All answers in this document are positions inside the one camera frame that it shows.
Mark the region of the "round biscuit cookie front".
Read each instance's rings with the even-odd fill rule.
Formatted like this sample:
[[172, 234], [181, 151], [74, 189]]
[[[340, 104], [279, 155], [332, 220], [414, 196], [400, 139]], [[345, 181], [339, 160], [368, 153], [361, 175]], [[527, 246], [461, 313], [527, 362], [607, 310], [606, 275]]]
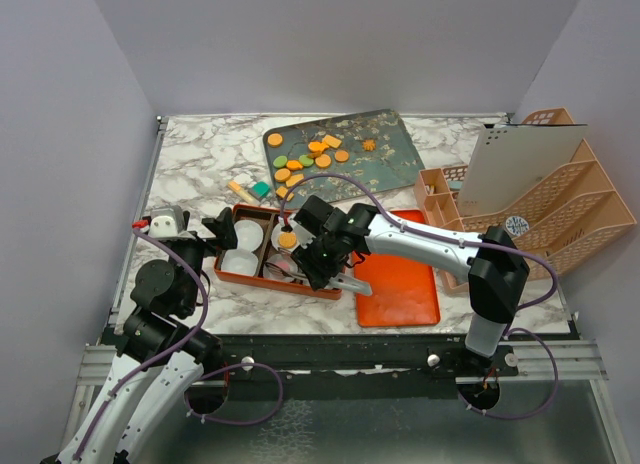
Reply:
[[278, 236], [278, 247], [282, 249], [294, 249], [297, 242], [297, 236], [293, 232], [282, 232]]

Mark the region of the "orange cookie tin box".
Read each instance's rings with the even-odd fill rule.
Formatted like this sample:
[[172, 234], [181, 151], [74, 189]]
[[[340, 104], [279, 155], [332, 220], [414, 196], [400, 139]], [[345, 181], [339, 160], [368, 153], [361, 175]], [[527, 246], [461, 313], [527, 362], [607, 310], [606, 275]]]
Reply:
[[267, 268], [271, 263], [287, 272], [297, 271], [294, 262], [277, 247], [280, 232], [276, 230], [276, 209], [237, 204], [232, 221], [238, 234], [237, 248], [231, 250], [230, 257], [223, 251], [213, 267], [221, 281], [325, 300], [337, 300], [342, 295], [341, 289], [314, 291], [304, 280], [276, 275]]

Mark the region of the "orange tin lid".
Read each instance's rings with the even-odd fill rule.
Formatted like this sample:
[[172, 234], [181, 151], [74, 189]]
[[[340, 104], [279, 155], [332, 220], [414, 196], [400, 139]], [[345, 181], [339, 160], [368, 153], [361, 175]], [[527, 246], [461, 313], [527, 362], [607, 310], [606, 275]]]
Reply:
[[435, 276], [430, 266], [374, 254], [354, 268], [353, 276], [372, 289], [370, 296], [355, 295], [361, 327], [433, 326], [440, 322]]

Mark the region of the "orange flower shaped cookie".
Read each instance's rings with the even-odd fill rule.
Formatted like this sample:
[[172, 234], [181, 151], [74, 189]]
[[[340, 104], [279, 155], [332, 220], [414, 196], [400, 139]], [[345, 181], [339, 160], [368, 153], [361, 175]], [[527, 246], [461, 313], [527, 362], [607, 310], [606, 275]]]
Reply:
[[372, 152], [376, 149], [376, 141], [373, 139], [366, 139], [362, 142], [362, 148], [366, 152]]

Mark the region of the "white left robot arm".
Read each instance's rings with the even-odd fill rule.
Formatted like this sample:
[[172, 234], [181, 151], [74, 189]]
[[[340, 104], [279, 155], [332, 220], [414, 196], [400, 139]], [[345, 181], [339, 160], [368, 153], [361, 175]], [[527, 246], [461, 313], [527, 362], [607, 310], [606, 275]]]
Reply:
[[200, 324], [182, 319], [205, 310], [205, 258], [237, 245], [235, 236], [144, 240], [167, 254], [137, 272], [135, 304], [105, 383], [84, 422], [50, 463], [131, 463], [170, 407], [197, 379], [220, 369], [222, 343]]

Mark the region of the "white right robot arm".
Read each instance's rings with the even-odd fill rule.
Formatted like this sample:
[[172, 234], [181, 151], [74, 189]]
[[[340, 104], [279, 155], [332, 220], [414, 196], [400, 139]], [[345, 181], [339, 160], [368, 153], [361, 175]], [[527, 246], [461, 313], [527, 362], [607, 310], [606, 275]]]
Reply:
[[393, 309], [419, 301], [433, 269], [467, 282], [473, 318], [459, 362], [472, 375], [494, 365], [529, 276], [523, 252], [496, 226], [481, 234], [452, 231], [379, 205], [344, 212], [317, 196], [292, 214], [254, 208], [248, 218], [233, 211], [232, 219], [238, 247], [214, 264], [223, 281], [323, 298], [347, 290]]

